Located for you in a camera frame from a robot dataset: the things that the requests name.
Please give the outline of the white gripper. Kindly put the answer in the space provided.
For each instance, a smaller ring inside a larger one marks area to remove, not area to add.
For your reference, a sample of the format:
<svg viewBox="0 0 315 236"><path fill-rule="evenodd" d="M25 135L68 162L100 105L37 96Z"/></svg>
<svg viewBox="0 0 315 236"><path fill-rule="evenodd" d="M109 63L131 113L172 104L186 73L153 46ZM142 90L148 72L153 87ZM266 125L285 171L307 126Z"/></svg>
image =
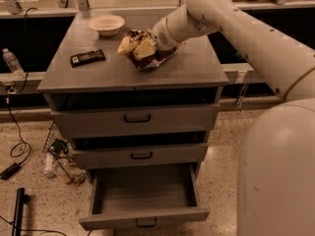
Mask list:
<svg viewBox="0 0 315 236"><path fill-rule="evenodd" d="M182 26L175 23L170 17L164 17L158 21L152 29L152 38L143 38L142 33L126 34L120 45L117 53L119 55L127 55L132 52L136 60L140 61L160 50L170 50L177 47L181 41Z"/></svg>

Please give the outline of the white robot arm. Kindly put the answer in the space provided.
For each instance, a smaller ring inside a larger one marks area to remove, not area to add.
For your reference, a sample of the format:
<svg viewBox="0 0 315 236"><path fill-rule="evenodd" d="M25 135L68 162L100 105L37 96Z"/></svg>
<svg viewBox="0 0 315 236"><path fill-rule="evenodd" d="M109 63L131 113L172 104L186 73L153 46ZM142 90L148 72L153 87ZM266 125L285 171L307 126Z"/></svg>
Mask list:
<svg viewBox="0 0 315 236"><path fill-rule="evenodd" d="M118 54L159 65L188 39L219 32L242 56L234 82L262 84L278 105L252 124L239 155L237 236L315 236L315 50L231 0L185 0L151 29L128 32Z"/></svg>

